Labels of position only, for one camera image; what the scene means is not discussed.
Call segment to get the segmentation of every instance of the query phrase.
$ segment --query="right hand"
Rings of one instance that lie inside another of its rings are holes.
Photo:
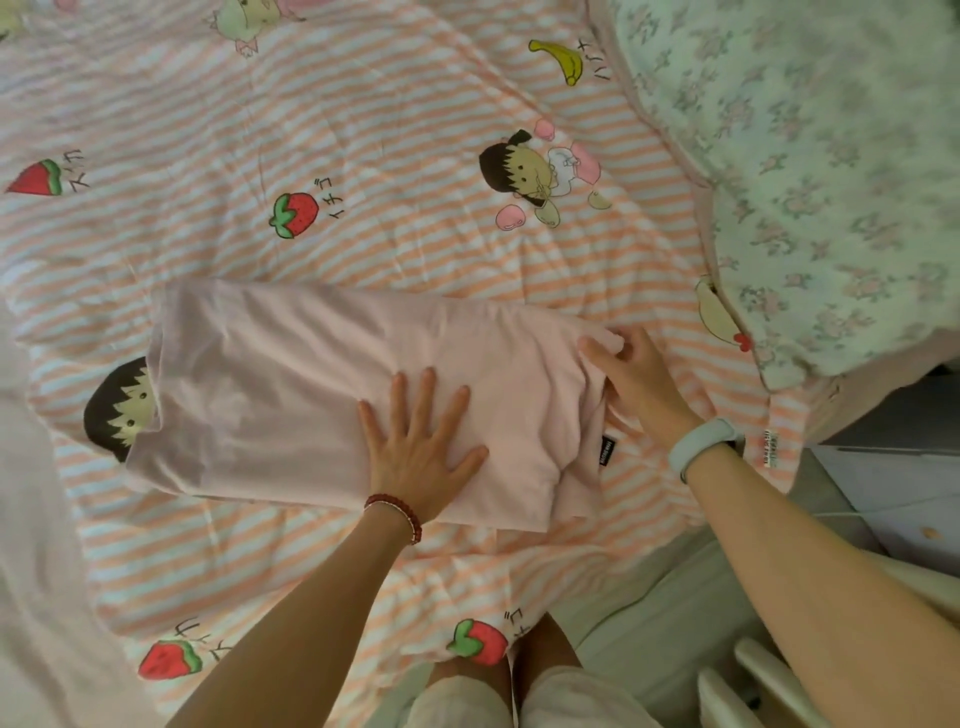
[[[617,328],[614,332],[626,341],[619,354],[611,354],[588,336],[580,340],[580,351],[607,375],[626,409],[640,420],[643,431],[670,451],[704,420],[680,394],[662,355],[643,327]]]

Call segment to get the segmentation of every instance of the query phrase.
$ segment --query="hand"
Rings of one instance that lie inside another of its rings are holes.
[[[470,390],[461,387],[453,396],[437,431],[429,432],[437,374],[423,372],[413,417],[407,421],[407,378],[394,376],[390,391],[390,435],[384,437],[369,402],[359,402],[360,422],[370,452],[370,492],[398,497],[409,505],[420,522],[433,521],[477,474],[487,459],[486,448],[474,448],[453,470],[446,466],[450,442],[467,412]]]
[[[643,431],[670,451],[703,419],[690,409],[666,363],[643,327],[615,330],[626,344],[620,354],[611,354],[594,339],[585,336],[580,351],[607,375],[627,410],[640,420]]]

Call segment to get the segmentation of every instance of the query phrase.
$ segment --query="left hand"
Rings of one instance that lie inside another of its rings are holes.
[[[489,454],[484,447],[474,448],[453,470],[446,466],[450,443],[469,406],[470,390],[468,387],[457,390],[437,431],[431,433],[436,386],[436,372],[425,370],[408,423],[407,379],[403,373],[394,376],[388,436],[380,429],[370,403],[358,403],[370,452],[371,494],[398,497],[413,509],[421,523],[433,521],[440,515],[477,474]]]

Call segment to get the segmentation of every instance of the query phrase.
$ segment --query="folded shirt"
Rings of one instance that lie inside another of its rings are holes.
[[[201,497],[350,510],[369,494],[357,417],[386,428],[391,377],[438,375],[434,425],[461,385],[470,407],[451,466],[486,445],[481,472],[438,522],[545,532],[599,507],[603,374],[576,350],[601,326],[532,306],[319,284],[182,280],[154,297],[153,422],[128,483]]]

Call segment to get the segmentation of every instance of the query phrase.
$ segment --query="cable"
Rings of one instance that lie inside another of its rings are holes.
[[[940,500],[950,500],[952,498],[960,497],[960,493],[948,493],[942,496],[931,496],[926,498],[921,498],[920,500],[911,500],[909,503],[902,503],[901,505],[891,505],[886,508],[875,508],[869,511],[844,511],[837,513],[811,513],[810,515],[814,518],[825,519],[825,518],[855,518],[862,519],[867,516],[881,516],[885,513],[894,513],[895,511],[902,511],[904,508],[912,508],[915,505],[924,505],[926,503],[935,503]]]

